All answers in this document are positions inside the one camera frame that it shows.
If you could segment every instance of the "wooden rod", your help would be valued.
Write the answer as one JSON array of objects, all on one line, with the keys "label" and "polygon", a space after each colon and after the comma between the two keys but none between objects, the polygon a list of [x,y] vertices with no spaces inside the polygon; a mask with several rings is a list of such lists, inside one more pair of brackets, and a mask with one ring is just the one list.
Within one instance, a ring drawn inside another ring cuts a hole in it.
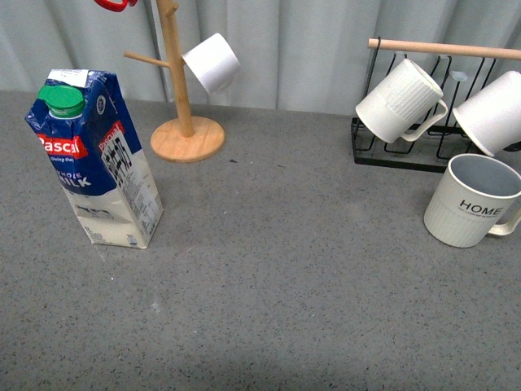
[{"label": "wooden rod", "polygon": [[188,138],[194,135],[190,102],[186,89],[184,61],[182,59],[181,46],[177,33],[177,21],[175,12],[179,6],[172,0],[157,0],[157,8],[160,13],[161,30],[163,31],[164,49],[169,59],[170,77],[175,92],[177,115],[181,122],[181,134]]},{"label": "wooden rod", "polygon": [[139,55],[138,53],[133,53],[132,51],[126,51],[125,53],[123,53],[123,56],[128,59],[136,59],[145,63],[159,65],[160,67],[170,68],[170,64],[166,61],[161,61],[160,59],[152,59],[144,55]]},{"label": "wooden rod", "polygon": [[[379,40],[370,38],[368,47],[376,49]],[[420,53],[435,53],[438,55],[469,55],[471,57],[489,57],[492,59],[516,59],[521,60],[521,51],[515,49],[502,49],[499,47],[449,45],[445,43],[426,43],[380,40],[379,49],[387,51],[415,51]]]}]

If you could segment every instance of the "white mug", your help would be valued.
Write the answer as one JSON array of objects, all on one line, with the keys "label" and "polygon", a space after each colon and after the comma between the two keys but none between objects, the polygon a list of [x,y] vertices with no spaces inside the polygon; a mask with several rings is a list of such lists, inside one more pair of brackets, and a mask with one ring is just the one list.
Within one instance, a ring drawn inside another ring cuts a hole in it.
[{"label": "white mug", "polygon": [[[447,115],[440,86],[410,59],[396,66],[357,106],[358,117],[378,138],[394,143],[399,137],[416,141]],[[405,131],[435,104],[443,112],[423,122],[412,134]]]},{"label": "white mug", "polygon": [[521,208],[504,224],[496,224],[521,196],[521,175],[488,156],[453,157],[423,217],[438,240],[472,247],[486,234],[508,235],[521,220]]},{"label": "white mug", "polygon": [[201,42],[182,58],[209,94],[229,86],[241,67],[230,45],[219,33]]},{"label": "white mug", "polygon": [[453,110],[483,153],[494,156],[521,141],[521,74],[509,71]]}]

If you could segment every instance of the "milk carton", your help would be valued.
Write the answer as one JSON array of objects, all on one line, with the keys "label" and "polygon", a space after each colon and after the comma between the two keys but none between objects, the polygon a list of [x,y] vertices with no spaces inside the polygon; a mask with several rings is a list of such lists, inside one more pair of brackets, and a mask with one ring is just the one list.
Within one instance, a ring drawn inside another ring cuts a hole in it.
[{"label": "milk carton", "polygon": [[54,70],[25,120],[90,241],[146,248],[163,206],[116,75]]}]

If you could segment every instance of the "wooden mug tree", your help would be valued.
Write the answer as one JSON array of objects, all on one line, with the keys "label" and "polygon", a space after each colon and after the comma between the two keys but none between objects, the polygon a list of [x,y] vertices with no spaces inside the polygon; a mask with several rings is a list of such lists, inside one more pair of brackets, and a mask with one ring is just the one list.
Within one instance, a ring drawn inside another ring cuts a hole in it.
[{"label": "wooden mug tree", "polygon": [[156,0],[168,62],[126,51],[125,57],[170,70],[178,118],[165,122],[151,137],[152,150],[163,159],[192,162],[217,153],[225,142],[225,131],[208,118],[192,116],[186,89],[185,62],[182,58],[175,12],[179,5],[173,0]]}]

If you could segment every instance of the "mug rim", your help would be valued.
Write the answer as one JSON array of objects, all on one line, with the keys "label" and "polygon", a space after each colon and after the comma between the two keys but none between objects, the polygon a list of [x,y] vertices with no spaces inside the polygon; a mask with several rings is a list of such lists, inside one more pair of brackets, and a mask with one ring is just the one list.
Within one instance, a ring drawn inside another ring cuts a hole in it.
[{"label": "mug rim", "polygon": [[407,64],[412,65],[420,73],[420,75],[422,75],[423,78],[429,82],[429,84],[433,87],[433,89],[440,96],[440,98],[443,98],[443,95],[444,95],[443,90],[438,85],[438,83],[436,83],[436,81],[431,77],[431,75],[429,75],[427,72],[425,72],[425,70],[422,67],[420,67],[418,64],[416,64],[413,60],[404,59],[404,61]]},{"label": "mug rim", "polygon": [[462,127],[463,131],[471,141],[479,148],[485,155],[489,157],[494,157],[495,153],[492,153],[487,147],[484,146],[484,144],[475,136],[474,131],[470,128],[470,126],[467,124],[467,120],[465,116],[463,116],[459,112],[459,108],[453,108],[453,115],[456,118],[456,121],[458,124]]},{"label": "mug rim", "polygon": [[482,191],[476,190],[475,188],[470,187],[466,183],[462,182],[462,180],[460,178],[458,178],[458,176],[453,171],[453,167],[452,167],[453,162],[457,159],[465,159],[465,158],[471,157],[471,156],[478,157],[480,159],[490,160],[495,165],[501,165],[502,167],[508,169],[511,173],[513,173],[518,178],[519,183],[521,183],[521,175],[515,169],[510,167],[508,164],[503,163],[502,161],[494,159],[493,157],[490,157],[490,156],[479,155],[477,153],[462,153],[461,155],[456,155],[456,156],[452,157],[449,160],[449,164],[447,165],[447,169],[450,172],[451,178],[453,178],[459,185],[461,185],[462,187],[464,187],[468,191],[471,191],[474,194],[477,194],[477,195],[480,195],[483,197],[487,197],[490,199],[494,199],[494,200],[511,200],[511,199],[515,199],[515,198],[521,196],[521,190],[519,190],[517,193],[515,193],[513,195],[508,195],[508,196],[507,195],[504,195],[504,196],[503,195],[492,195],[492,194],[488,194],[488,193],[484,193]]}]

